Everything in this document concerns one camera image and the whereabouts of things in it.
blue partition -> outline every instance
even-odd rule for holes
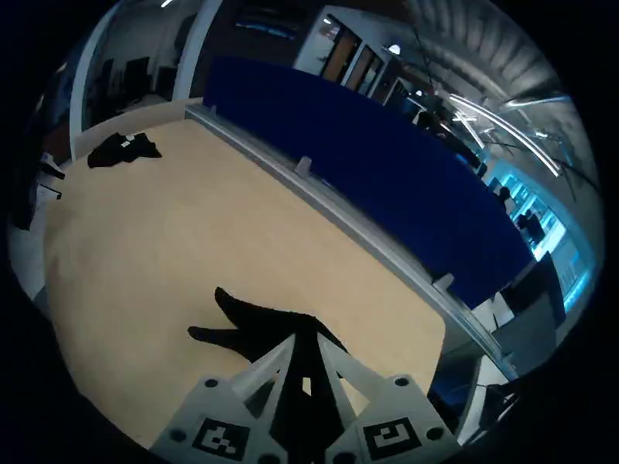
[[[217,58],[203,104],[312,171],[406,246],[473,308],[532,259],[503,206],[439,140],[308,73]]]

wall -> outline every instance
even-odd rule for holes
[[[157,70],[160,67],[175,67],[180,55],[174,48],[174,40],[182,21],[196,14],[202,0],[175,0],[165,8],[161,2],[144,2],[127,5],[118,10],[101,41],[101,52],[93,69],[98,76],[103,63],[114,59],[112,80],[124,71],[130,60],[150,57],[148,72],[155,88]]]
[[[380,18],[374,15],[359,10],[342,8],[337,6],[326,6],[316,17],[316,21],[313,24],[312,29],[306,37],[306,40],[299,51],[299,55],[296,57],[293,67],[297,70],[305,71],[317,75],[320,72],[322,63],[316,64],[318,57],[324,56],[323,51],[330,50],[331,41],[325,39],[318,33],[318,29],[323,24],[323,19],[327,15],[332,15],[338,22],[342,23],[352,32],[354,32],[363,42],[359,46],[357,51],[357,57],[353,60],[353,63],[348,68],[349,74],[356,62],[359,53],[363,50],[364,46],[370,47],[378,57],[383,60],[385,66],[392,58],[389,52],[382,49],[384,45],[387,45],[391,36],[388,29],[382,23]]]
[[[333,3],[334,6],[355,8],[392,19],[402,20],[409,16],[400,0],[336,0]],[[191,86],[192,97],[203,95],[210,65],[216,56],[240,56],[292,67],[324,7],[324,2],[320,0],[288,0],[286,4],[304,9],[306,18],[297,37],[286,40],[236,27],[235,20],[242,4],[243,0],[225,0],[217,11],[197,61]]]

